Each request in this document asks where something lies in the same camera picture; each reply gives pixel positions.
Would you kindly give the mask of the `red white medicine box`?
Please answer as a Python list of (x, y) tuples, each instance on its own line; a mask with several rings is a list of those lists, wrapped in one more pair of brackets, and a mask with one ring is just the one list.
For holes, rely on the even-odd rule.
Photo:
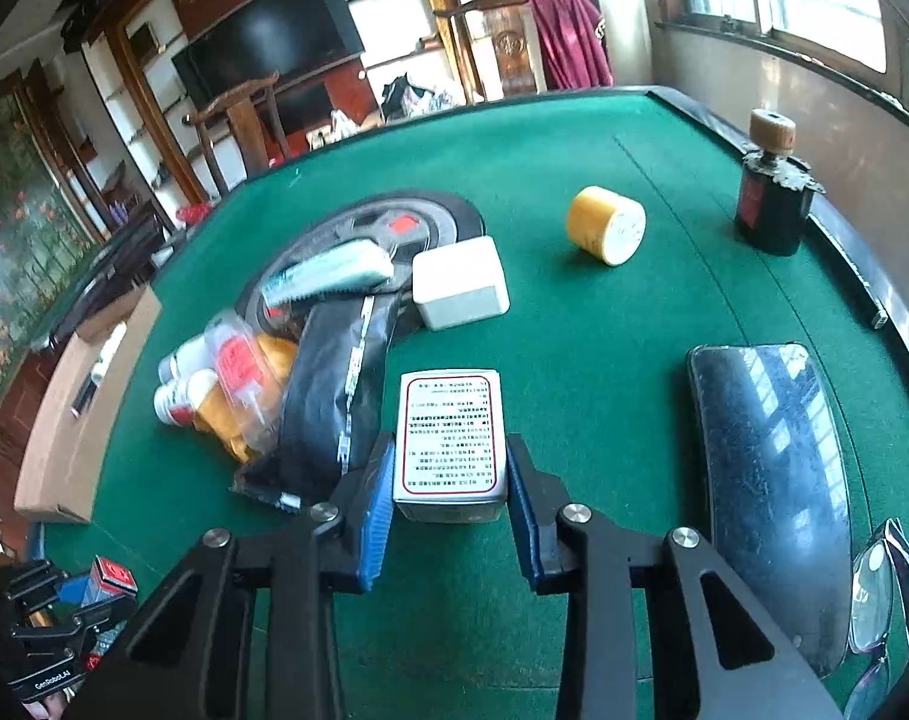
[(130, 569), (109, 557), (96, 556), (86, 579), (82, 605), (95, 605), (114, 596), (135, 598), (138, 594), (139, 585)]

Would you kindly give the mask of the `yellow snack packet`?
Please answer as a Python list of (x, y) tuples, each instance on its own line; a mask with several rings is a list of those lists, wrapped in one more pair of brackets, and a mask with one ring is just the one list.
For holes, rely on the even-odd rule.
[(239, 463), (277, 447), (283, 385), (298, 356), (298, 344), (257, 333), (226, 345), (228, 359), (215, 364), (217, 382), (205, 392), (191, 424), (210, 434)]

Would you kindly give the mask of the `black foil pouch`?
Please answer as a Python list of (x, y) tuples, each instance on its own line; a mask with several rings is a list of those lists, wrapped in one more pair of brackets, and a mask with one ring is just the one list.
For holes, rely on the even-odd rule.
[(236, 494), (299, 511), (367, 465), (401, 304), (401, 294), (370, 294), (311, 309), (285, 385), (277, 447), (239, 468)]

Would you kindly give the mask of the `playing card box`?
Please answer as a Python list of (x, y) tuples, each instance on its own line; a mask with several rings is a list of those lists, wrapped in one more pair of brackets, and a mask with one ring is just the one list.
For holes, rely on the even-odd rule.
[(502, 379), (493, 369), (401, 377), (394, 502), (412, 522), (480, 525), (508, 496)]

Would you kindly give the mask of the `teal tissue packet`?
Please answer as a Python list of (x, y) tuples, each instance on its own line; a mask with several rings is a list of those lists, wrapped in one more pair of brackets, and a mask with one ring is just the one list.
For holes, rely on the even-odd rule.
[(275, 309), (327, 293), (367, 291), (394, 277), (391, 255), (370, 239), (338, 244), (334, 249), (288, 265), (260, 287), (264, 304)]

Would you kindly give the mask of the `yellow tape roll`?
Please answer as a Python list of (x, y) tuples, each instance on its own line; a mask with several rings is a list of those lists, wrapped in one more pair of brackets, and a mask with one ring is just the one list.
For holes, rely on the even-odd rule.
[(609, 266), (621, 266), (640, 249), (646, 210), (638, 200), (591, 185), (576, 193), (566, 213), (573, 244)]

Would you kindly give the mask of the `cardboard box tray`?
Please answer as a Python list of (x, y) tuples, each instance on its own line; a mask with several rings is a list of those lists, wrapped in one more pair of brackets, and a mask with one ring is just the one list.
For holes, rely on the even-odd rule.
[(144, 284), (72, 333), (29, 434), (13, 499), (18, 514), (90, 522), (107, 443), (160, 310)]

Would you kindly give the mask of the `black glasses case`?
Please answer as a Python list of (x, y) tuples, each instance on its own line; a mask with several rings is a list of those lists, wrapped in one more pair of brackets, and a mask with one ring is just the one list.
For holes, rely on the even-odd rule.
[(820, 678), (850, 625), (850, 501), (824, 378), (801, 343), (702, 344), (687, 372), (710, 538)]

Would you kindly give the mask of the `white tube container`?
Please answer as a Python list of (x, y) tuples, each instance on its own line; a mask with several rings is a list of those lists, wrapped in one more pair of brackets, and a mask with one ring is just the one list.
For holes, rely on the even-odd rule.
[(162, 383), (153, 394), (155, 415), (166, 426), (191, 427), (203, 400), (217, 385), (214, 369), (199, 369), (190, 376)]

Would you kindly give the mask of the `dark perfume bottle wooden cap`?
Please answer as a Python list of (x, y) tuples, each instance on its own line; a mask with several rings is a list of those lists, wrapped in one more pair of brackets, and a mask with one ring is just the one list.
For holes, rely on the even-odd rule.
[(754, 249), (789, 257), (801, 245), (812, 200), (822, 192), (811, 168), (794, 157), (796, 124), (771, 109), (754, 109), (742, 158), (734, 226)]

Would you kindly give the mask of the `round mahjong table centre panel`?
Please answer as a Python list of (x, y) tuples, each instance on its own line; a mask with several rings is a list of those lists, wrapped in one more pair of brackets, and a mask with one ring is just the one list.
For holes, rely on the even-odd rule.
[(254, 330), (298, 341), (313, 304), (321, 299), (337, 298), (337, 293), (321, 294), (317, 298), (305, 298), (269, 309), (262, 299), (262, 285), (295, 263), (340, 244), (367, 239), (378, 244), (394, 265), (394, 277), (378, 284), (373, 293), (399, 294), (394, 338), (400, 340), (423, 327), (412, 300), (413, 257), (422, 250), (438, 249), (485, 234), (484, 216), (469, 200), (456, 193), (402, 188), (371, 195), (342, 206), (298, 232), (248, 281), (235, 302), (235, 310)]

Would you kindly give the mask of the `wooden chair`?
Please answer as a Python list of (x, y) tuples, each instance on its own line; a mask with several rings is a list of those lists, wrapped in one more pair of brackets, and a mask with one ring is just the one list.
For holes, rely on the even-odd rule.
[(287, 133), (283, 130), (282, 119), (278, 112), (277, 95), (275, 94), (278, 80), (280, 80), (278, 71), (272, 71), (271, 75), (264, 76), (264, 78), (248, 80), (221, 93), (201, 110), (189, 112), (182, 117), (182, 123), (196, 131), (203, 159), (212, 174), (215, 187), (218, 188), (222, 197), (228, 193), (228, 184), (221, 172), (217, 156), (215, 156), (214, 138), (210, 135), (209, 130), (209, 125), (213, 121), (225, 119), (231, 137), (235, 138), (238, 145), (242, 165), (246, 169), (248, 177), (262, 176), (271, 167), (267, 138), (264, 135), (264, 127), (257, 106), (264, 107), (269, 114), (269, 125), (274, 134), (274, 142), (282, 151), (283, 159), (291, 160), (293, 158)]

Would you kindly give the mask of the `black television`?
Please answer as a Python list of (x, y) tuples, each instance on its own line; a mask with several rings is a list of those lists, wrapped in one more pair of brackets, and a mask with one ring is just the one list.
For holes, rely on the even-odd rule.
[(365, 50), (347, 0), (248, 0), (194, 37), (173, 65), (205, 107), (241, 83), (301, 78)]

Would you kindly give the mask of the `red cloth on chair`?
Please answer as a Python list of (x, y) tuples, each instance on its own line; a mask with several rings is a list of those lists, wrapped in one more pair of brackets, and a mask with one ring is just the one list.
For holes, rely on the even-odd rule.
[(605, 21), (591, 0), (529, 0), (552, 91), (609, 88), (614, 73), (604, 48)]

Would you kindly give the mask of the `flower wall painting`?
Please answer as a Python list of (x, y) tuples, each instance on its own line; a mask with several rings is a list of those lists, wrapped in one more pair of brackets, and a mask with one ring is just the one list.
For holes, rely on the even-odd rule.
[(91, 247), (18, 94), (0, 94), (0, 403)]

